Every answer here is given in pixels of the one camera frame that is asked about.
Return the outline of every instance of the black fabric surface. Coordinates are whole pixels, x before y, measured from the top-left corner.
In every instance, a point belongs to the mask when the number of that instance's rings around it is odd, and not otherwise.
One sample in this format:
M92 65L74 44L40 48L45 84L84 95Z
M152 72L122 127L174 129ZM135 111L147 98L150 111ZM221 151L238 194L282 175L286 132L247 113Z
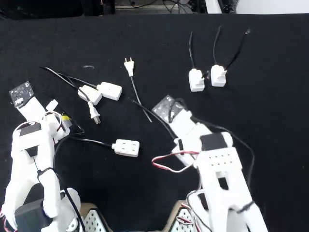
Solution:
M10 179L11 135L24 121L8 91L29 80L35 93L56 96L89 139L141 142L137 159L94 144L67 141L56 169L82 202L92 202L115 231L162 229L177 200L197 188L194 169L173 174L151 165L174 147L165 129L128 98L135 98L124 58L136 62L135 81L143 104L152 108L167 94L184 98L193 114L232 130L256 153L252 196L271 232L308 231L309 15L148 15L0 22L0 198ZM213 64L212 43L223 25L217 60L226 65L242 34L243 50L227 73L227 87L192 93L188 52L203 72ZM39 69L50 66L97 84L123 86L119 101L97 107L102 123L89 119L74 89ZM95 68L83 68L93 65ZM244 173L250 153L236 143ZM176 158L165 161L182 168Z

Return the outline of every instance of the white connector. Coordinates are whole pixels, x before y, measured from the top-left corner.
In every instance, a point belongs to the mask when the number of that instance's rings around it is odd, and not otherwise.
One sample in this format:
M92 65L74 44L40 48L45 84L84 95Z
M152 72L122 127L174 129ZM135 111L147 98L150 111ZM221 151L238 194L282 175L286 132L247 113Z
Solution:
M191 92L201 92L205 88L204 78L201 70L191 69L189 72L189 83Z
M88 101L90 118L94 120L96 124L100 124L100 114L97 112L96 108L93 106L92 102Z
M125 58L124 64L127 72L129 73L129 76L133 76L134 61L132 60L132 58L130 58L130 61L127 61Z
M112 144L112 149L118 155L137 157L139 155L140 143L133 140L117 139Z
M95 88L89 86L82 86L79 87L79 89L87 95L93 105L97 105L98 102L102 99L102 94ZM88 99L86 99L85 95L81 91L78 91L78 96L87 102Z
M226 70L220 65L213 65L211 68L211 85L214 87L223 87L226 84Z
M100 85L97 85L97 90L103 97L117 101L121 95L122 87L112 83L102 82Z

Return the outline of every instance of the white 3d-printed part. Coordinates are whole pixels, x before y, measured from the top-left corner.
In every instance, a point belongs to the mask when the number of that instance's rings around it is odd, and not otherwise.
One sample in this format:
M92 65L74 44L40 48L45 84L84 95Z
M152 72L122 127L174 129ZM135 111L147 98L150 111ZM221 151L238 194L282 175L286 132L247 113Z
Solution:
M96 210L91 209L84 219L86 232L107 232Z

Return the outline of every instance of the robotic arm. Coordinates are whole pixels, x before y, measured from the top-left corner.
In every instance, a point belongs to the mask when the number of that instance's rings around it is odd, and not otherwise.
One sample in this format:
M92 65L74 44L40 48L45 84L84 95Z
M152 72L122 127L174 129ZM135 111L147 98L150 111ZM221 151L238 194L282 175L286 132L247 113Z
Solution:
M23 86L25 92L29 84ZM20 124L13 132L11 180L1 212L11 227L19 232L66 231L76 220L76 213L68 196L60 191L59 179L52 168L54 145L67 136L70 129L63 122L62 115L54 111L45 112L35 97L22 105L19 111L29 121ZM24 205L31 188L38 183L44 188L44 199ZM67 190L80 210L77 191Z
M177 137L172 154L199 172L201 189L189 193L187 203L202 232L248 232L247 228L251 232L267 232L242 174L231 134L212 133L203 123L196 123L181 102L168 95L152 111L168 123ZM221 187L221 178L226 180L227 189ZM200 194L205 195L207 210Z

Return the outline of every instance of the perforated metal plate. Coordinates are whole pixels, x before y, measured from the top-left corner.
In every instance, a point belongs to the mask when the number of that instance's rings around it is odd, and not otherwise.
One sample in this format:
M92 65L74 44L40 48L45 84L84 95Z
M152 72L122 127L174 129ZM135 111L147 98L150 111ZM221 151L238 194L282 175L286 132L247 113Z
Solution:
M193 222L193 218L191 217L189 210L186 208L181 208L177 214L177 217L182 217ZM197 229L194 225L182 225L175 219L169 232L197 232Z
M172 118L177 116L177 114L183 109L183 106L179 102L174 101L175 100L170 95L167 95L152 109L152 111L166 123L169 123L169 110L171 106L173 105L172 111L170 112Z
M91 209L84 219L86 232L107 232L97 211Z
M33 97L33 94L29 81L10 91L12 102L16 108L23 107Z

